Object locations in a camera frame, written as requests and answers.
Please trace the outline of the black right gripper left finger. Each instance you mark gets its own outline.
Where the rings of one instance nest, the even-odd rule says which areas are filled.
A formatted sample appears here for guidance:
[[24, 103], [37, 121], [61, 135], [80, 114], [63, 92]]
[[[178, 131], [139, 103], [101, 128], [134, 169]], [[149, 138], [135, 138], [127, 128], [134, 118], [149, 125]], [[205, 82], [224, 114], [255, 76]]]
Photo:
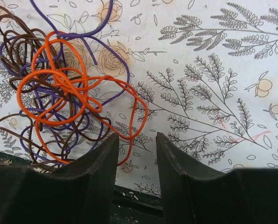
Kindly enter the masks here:
[[107, 224], [118, 147], [118, 135], [113, 133], [50, 174], [0, 166], [0, 224]]

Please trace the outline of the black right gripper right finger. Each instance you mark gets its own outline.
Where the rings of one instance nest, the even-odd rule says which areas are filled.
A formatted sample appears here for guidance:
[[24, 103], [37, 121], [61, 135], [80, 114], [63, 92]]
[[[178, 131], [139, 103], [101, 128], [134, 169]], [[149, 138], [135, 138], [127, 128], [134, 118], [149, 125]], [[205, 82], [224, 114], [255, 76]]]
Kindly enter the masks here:
[[278, 224], [278, 169], [217, 171], [156, 136], [167, 224]]

